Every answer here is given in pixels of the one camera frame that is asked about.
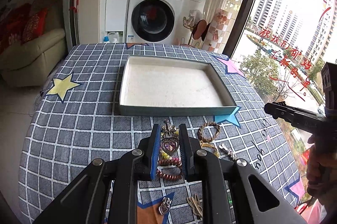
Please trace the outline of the person's right hand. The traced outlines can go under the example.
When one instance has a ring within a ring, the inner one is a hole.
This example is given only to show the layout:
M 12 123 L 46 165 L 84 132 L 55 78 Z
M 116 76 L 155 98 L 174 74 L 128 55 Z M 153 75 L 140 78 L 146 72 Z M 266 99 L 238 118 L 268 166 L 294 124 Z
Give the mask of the person's right hand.
M 322 198 L 336 189 L 336 146 L 314 135 L 308 143 L 312 146 L 307 162 L 307 191 L 313 197 Z

